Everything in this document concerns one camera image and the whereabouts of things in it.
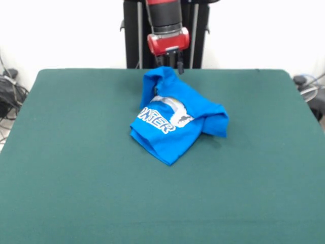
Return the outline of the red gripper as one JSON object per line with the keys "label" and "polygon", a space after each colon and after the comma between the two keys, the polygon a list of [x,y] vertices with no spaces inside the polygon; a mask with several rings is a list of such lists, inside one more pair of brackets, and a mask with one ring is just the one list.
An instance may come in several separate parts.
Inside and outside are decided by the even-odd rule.
{"label": "red gripper", "polygon": [[187,49],[190,44],[190,36],[188,29],[183,27],[180,31],[169,34],[149,34],[147,36],[149,49],[155,55],[156,66],[164,65],[164,56],[168,52],[177,52],[177,69],[179,75],[184,73],[183,66],[183,50]]}

